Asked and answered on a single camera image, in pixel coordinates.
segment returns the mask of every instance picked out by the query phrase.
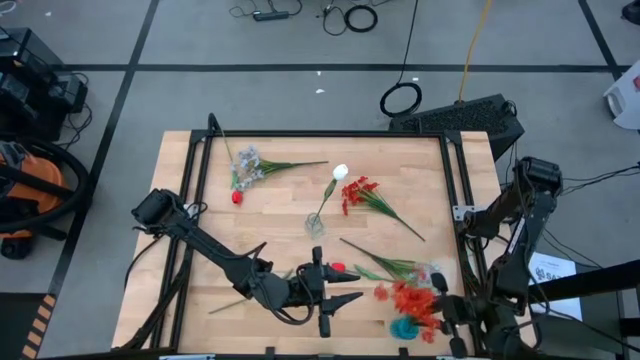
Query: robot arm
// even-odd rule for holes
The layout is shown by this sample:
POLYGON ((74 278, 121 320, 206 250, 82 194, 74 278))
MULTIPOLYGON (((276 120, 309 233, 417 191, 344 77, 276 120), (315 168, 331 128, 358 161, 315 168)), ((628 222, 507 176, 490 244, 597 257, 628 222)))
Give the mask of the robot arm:
POLYGON ((489 353, 524 356, 531 352, 519 339, 515 316, 524 315, 528 304, 529 260, 555 210, 562 190, 562 173, 558 165, 532 157, 518 161, 513 171, 511 185, 486 210, 468 211, 456 223, 458 234, 487 239, 498 235, 505 220, 517 223, 504 253, 487 271, 482 291, 464 299, 447 295, 444 277, 432 277, 442 293, 435 310, 443 314, 443 332, 454 336, 450 344, 456 357, 466 356, 464 342, 455 331, 457 325, 463 324, 484 325, 483 343, 489 353))
POLYGON ((271 273, 272 262, 258 258, 266 245, 263 243, 246 254, 237 255, 204 232, 192 221, 178 195, 169 190, 154 189, 131 211, 148 234, 169 235, 183 240, 224 271, 233 288, 247 299, 255 298, 279 320, 301 325, 307 322, 314 306, 320 308, 319 326, 322 337, 330 336, 328 316, 345 304, 362 296, 361 292, 325 299, 324 281, 329 283, 359 280, 359 276, 339 273, 322 264, 322 248, 313 249, 313 261, 296 270, 296 276, 284 280, 271 273), (287 307, 307 306, 308 316, 303 320, 292 319, 287 307))

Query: white flower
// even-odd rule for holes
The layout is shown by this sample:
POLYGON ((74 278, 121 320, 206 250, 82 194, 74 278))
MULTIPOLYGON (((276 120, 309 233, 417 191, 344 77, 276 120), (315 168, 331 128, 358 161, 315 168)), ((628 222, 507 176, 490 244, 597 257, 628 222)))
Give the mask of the white flower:
POLYGON ((349 174, 349 168, 345 164, 340 164, 333 169, 333 178, 340 181, 344 180, 349 174))

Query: floor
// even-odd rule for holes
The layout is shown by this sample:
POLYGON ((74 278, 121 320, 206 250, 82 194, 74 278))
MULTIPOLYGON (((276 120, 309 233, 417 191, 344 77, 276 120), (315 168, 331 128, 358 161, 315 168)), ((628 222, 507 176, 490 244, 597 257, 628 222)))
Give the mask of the floor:
MULTIPOLYGON (((632 166, 640 135, 614 125, 601 97, 640 58, 640 26, 620 19, 629 1, 494 1, 465 98, 502 93, 515 101, 526 129, 518 155, 556 162, 566 176, 632 166)), ((59 296, 41 357, 109 349, 135 246, 129 211, 149 189, 164 131, 203 128, 209 112, 226 129, 387 128, 378 101, 399 75, 413 1, 376 7, 373 31, 339 37, 322 31, 320 0, 302 2, 298 16, 265 23, 230 16, 238 3, 251 7, 242 0, 28 0, 0 19, 4 27, 31 27, 90 78, 94 120, 71 152, 99 180, 84 222, 63 219, 77 244, 42 239, 24 261, 0 258, 0 291, 59 296), (59 262, 61 254, 70 262, 59 262)), ((419 2, 408 55, 416 66, 404 79, 422 87, 421 110, 456 99, 483 6, 419 2)), ((365 25, 360 15, 353 22, 365 25)), ((340 30, 339 20, 329 18, 327 27, 340 30)), ((413 99, 399 92, 389 101, 393 110, 413 99)), ((503 156, 501 177, 507 167, 503 156)), ((640 177, 623 177, 563 197, 548 228, 604 266, 637 259, 639 185, 640 177)), ((538 251, 562 256, 546 243, 538 251)), ((634 293, 624 302, 625 313, 637 316, 634 293)))

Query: red object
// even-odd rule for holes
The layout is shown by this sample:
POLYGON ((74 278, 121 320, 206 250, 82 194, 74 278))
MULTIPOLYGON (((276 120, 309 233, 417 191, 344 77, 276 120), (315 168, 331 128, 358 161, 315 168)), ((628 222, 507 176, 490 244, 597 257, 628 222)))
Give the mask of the red object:
MULTIPOLYGON (((436 295, 429 289, 414 288, 404 282, 396 282, 392 288, 394 294, 391 298, 396 310, 416 319, 421 324, 422 340, 433 343, 435 331, 440 328, 440 321, 433 316, 436 295)), ((376 287, 373 294, 381 301, 388 298, 388 290, 382 284, 376 287)))
POLYGON ((331 267, 333 268, 333 270, 338 272, 345 272, 347 270, 347 267, 344 266, 343 263, 333 263, 331 264, 331 267))
POLYGON ((380 284, 373 290, 373 296, 380 301, 386 301, 389 298, 389 291, 380 284))
POLYGON ((243 195, 242 195, 242 191, 234 191, 233 194, 231 194, 231 201, 234 204, 240 205, 242 204, 242 199, 243 199, 243 195))
POLYGON ((342 201, 342 212, 343 212, 345 215, 349 215, 349 210, 347 210, 347 199, 344 199, 344 200, 342 201))
POLYGON ((344 201, 342 202, 342 212, 345 215, 348 215, 348 211, 346 209, 347 203, 350 202, 351 205, 358 205, 359 203, 365 202, 364 198, 360 196, 360 193, 362 193, 363 191, 372 192, 380 185, 378 183, 365 183, 365 181, 367 181, 368 179, 369 178, 366 176, 361 176, 358 181, 354 181, 353 183, 342 188, 342 197, 344 198, 344 201))

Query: wooden tabletop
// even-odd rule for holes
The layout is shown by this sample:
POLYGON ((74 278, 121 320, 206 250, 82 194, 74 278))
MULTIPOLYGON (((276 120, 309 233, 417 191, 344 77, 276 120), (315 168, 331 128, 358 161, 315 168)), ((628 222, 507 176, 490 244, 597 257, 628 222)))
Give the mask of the wooden tabletop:
MULTIPOLYGON (((166 132, 160 148, 151 188, 179 192, 189 132, 166 132)), ((476 205, 488 205, 499 194, 499 181, 485 133, 463 133, 463 147, 476 205)), ((261 157, 271 161, 306 162, 327 160, 328 164, 286 170, 245 192, 242 206, 231 202, 229 158, 222 139, 213 143, 207 173, 204 201, 208 210, 200 218, 202 229, 236 253, 268 242, 260 257, 274 262, 274 272, 311 261, 311 249, 321 245, 325 262, 343 262, 348 267, 361 265, 379 275, 379 267, 357 250, 339 241, 343 237, 382 256, 437 264, 446 277, 450 293, 464 295, 454 243, 454 231, 446 190, 440 147, 429 138, 230 138, 232 152, 255 145, 261 157), (317 211, 331 172, 338 164, 349 166, 349 177, 334 192, 322 211, 326 234, 311 240, 304 230, 309 213, 317 211), (380 193, 398 215, 425 239, 413 235, 404 226, 367 208, 354 208, 349 216, 341 209, 340 188, 368 176, 380 183, 380 193)), ((202 145, 194 162, 189 190, 195 192, 202 145)), ((458 201, 464 197, 458 177, 453 147, 449 148, 458 201)), ((507 227, 503 236, 509 236, 507 227)), ((141 234, 136 253, 152 239, 141 234)), ((145 254, 131 272, 113 346, 122 345, 144 322, 156 305, 162 279, 168 240, 145 254)), ((492 241, 485 250, 487 264, 504 252, 504 244, 492 241)), ((435 343, 420 339, 400 341, 391 337, 390 322, 398 317, 391 302, 379 302, 373 289, 379 284, 366 279, 327 285, 327 295, 354 291, 364 296, 340 309, 331 318, 332 336, 319 336, 316 317, 303 326, 281 323, 254 300, 209 315, 211 310, 242 299, 231 288, 221 269, 200 254, 194 257, 180 352, 262 354, 274 346, 279 354, 394 355, 407 347, 412 355, 450 354, 449 338, 437 334, 435 343)), ((294 309, 302 317, 306 309, 294 309)), ((163 344, 168 344, 173 306, 168 310, 163 344)), ((529 320, 529 316, 519 319, 529 320)), ((473 352, 466 327, 461 336, 473 352)), ((535 343, 531 327, 523 330, 525 342, 535 343)))

